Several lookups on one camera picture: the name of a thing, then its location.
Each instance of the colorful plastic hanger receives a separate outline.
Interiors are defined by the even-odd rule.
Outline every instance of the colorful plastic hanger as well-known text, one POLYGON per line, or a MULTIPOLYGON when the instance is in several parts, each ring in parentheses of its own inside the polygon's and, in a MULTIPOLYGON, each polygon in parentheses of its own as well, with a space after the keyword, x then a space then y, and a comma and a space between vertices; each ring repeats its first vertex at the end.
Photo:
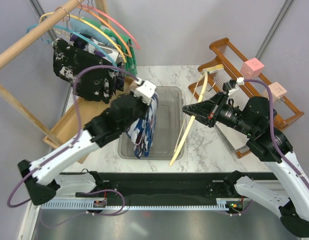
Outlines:
MULTIPOLYGON (((43 21, 43 18, 46 17, 46 16, 49 16, 49 15, 52 15, 54 14, 55 12, 48 12, 48 13, 45 13, 43 15, 41 15, 40 17, 40 20, 39 20, 39 23, 41 23, 43 21)), ((119 53, 121 54, 122 56, 122 60, 126 63, 127 62, 127 59, 123 53, 123 51, 121 50, 120 47, 118 47, 118 45, 107 35, 105 34, 103 31, 101 31, 99 28, 97 28, 96 26, 92 25, 90 22, 86 21, 86 20, 83 20, 77 16, 74 16, 74 15, 71 15, 71 14, 68 14, 68 16, 70 18, 73 18, 73 19, 76 19, 76 20, 79 20, 80 22, 83 22, 84 24, 87 24, 89 27, 92 27, 93 29, 97 30, 99 33, 101 33, 106 39, 109 40, 110 43, 112 43, 112 45, 119 51, 119 53)))
POLYGON ((119 35, 119 33, 117 33, 117 31, 109 24, 107 23, 102 17, 98 16, 97 14, 95 14, 93 11, 89 10, 89 8, 81 8, 80 6, 77 6, 78 9, 83 10, 89 14, 91 14, 92 16, 96 17, 97 19, 99 19, 106 27, 110 28, 111 31, 113 31, 113 33, 119 38, 119 40, 122 42, 122 44, 125 46, 128 54, 123 53, 124 55, 128 56, 129 58, 132 58, 132 54, 130 51, 130 47, 128 47, 127 43, 123 40, 123 38, 119 35))
MULTIPOLYGON (((26 32, 28 33, 31 29, 33 29, 34 27, 36 27, 36 26, 38 26, 38 25, 39 25, 39 24, 33 24, 33 25, 31 25, 31 26, 27 29, 26 32)), ((113 64, 113 66, 118 67, 117 64, 115 63, 115 61, 114 61, 102 48, 100 48, 97 44, 95 44, 95 43, 94 43, 93 41, 91 41, 90 39, 86 38, 85 36, 81 35, 81 34, 78 33, 78 32, 72 31, 71 29, 66 28, 66 27, 64 27, 64 26, 54 25, 53 27, 54 27, 54 28, 57 28, 57 29, 60 29, 60 30, 64 30, 64 31, 66 31, 66 32, 68 32, 68 33, 71 33, 71 34, 73 34, 73 35, 76 35, 76 36, 78 36, 79 38, 81 38, 81 39, 87 41, 88 43, 90 43, 91 45, 93 45, 96 49, 98 49, 100 52, 102 52, 102 53, 111 61, 111 63, 113 64)))
POLYGON ((117 22, 114 18, 112 18, 111 16, 109 16, 108 14, 104 13, 103 11, 100 11, 99 9, 93 7, 93 6, 88 6, 88 5, 85 5, 85 4, 82 4, 83 7, 85 8, 88 8, 88 9, 91 9, 95 12, 97 12, 98 14, 101 14, 103 16, 105 16, 106 18, 110 19, 111 21, 113 21, 118 27, 120 27, 131 39, 132 41, 134 42, 135 46, 132 46, 129 44, 129 46, 135 48, 135 49, 140 49, 140 46, 137 42, 137 40, 134 38, 134 36, 132 36, 132 34, 130 32, 128 32, 127 29, 125 29, 119 22, 117 22))

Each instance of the white wall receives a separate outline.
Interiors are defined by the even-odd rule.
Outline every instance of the white wall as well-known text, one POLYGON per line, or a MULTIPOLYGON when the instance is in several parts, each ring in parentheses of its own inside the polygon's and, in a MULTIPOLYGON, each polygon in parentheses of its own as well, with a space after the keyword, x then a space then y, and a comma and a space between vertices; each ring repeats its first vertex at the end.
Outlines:
MULTIPOLYGON (((27 0, 0 1, 0 53, 39 20, 27 0)), ((39 120, 51 128, 58 120, 68 83, 53 72, 53 49, 36 41, 0 70, 0 83, 39 120)), ((17 238, 25 207, 8 208, 10 192, 21 180, 17 164, 48 153, 44 135, 0 97, 0 240, 17 238)), ((24 186, 12 203, 29 198, 24 186)))
POLYGON ((294 1, 260 60, 264 74, 305 113, 285 134, 309 177, 309 0, 294 1))
MULTIPOLYGON (((45 12, 67 0, 39 0, 45 12)), ((140 44, 139 66, 201 65, 211 42, 228 37, 256 55, 284 0, 108 0, 109 13, 140 44)))

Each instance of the blue hanger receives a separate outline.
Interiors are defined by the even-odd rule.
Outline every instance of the blue hanger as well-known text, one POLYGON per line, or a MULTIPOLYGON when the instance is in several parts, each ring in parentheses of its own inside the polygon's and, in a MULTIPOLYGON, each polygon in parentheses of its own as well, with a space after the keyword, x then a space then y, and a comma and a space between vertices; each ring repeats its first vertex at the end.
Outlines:
MULTIPOLYGON (((35 27, 38 26, 38 25, 39 25, 39 24, 33 24, 33 25, 31 25, 31 26, 27 29, 26 33, 29 33, 30 29, 33 29, 33 28, 35 28, 35 27)), ((111 63, 113 64, 113 66, 118 67, 117 64, 115 63, 115 61, 114 61, 102 48, 100 48, 97 44, 95 44, 95 43, 94 43, 93 41, 91 41, 90 39, 86 38, 85 36, 81 35, 81 34, 78 33, 78 32, 72 31, 71 29, 66 28, 66 27, 64 27, 64 26, 54 25, 53 27, 54 27, 54 28, 57 28, 57 29, 64 30, 64 31, 66 31, 66 32, 68 32, 68 33, 71 33, 71 34, 73 34, 73 35, 76 35, 77 37, 79 37, 79 38, 85 40, 86 42, 90 43, 90 44, 93 45, 96 49, 98 49, 100 52, 102 52, 102 53, 111 61, 111 63)), ((41 40, 42 40, 44 43, 47 43, 47 44, 50 44, 50 43, 51 43, 51 40, 50 40, 50 39, 48 39, 47 41, 44 41, 44 40, 42 39, 42 37, 40 37, 40 38, 41 38, 41 40)))

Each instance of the white connector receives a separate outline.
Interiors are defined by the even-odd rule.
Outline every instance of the white connector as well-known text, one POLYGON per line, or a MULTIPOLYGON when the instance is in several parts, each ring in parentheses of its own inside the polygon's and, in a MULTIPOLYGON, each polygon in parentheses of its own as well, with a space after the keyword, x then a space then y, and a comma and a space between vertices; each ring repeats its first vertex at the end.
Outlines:
POLYGON ((245 84, 245 79, 241 76, 241 77, 238 77, 236 79, 236 84, 238 85, 244 85, 245 84))
POLYGON ((238 91, 239 88, 237 86, 235 86, 233 89, 231 89, 229 92, 228 92, 228 96, 230 96, 231 94, 234 94, 236 91, 238 91))

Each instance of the pink hanger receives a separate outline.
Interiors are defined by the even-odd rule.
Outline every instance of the pink hanger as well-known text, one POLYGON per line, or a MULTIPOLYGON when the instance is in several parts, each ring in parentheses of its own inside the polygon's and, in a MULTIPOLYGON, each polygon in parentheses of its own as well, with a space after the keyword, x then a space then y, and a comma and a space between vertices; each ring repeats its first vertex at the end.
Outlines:
POLYGON ((112 18, 111 16, 109 16, 108 14, 104 13, 103 11, 100 11, 99 9, 93 7, 93 6, 88 6, 88 5, 85 5, 85 4, 82 4, 83 7, 85 8, 89 8, 91 10, 94 10, 95 12, 105 16, 106 18, 110 19, 111 21, 113 21, 116 25, 118 25, 118 27, 120 27, 131 39, 132 41, 134 42, 135 46, 132 46, 132 45, 129 45, 135 49, 140 49, 140 46, 137 42, 137 40, 131 35, 130 32, 128 32, 127 29, 125 29, 119 22, 117 22, 114 18, 112 18))

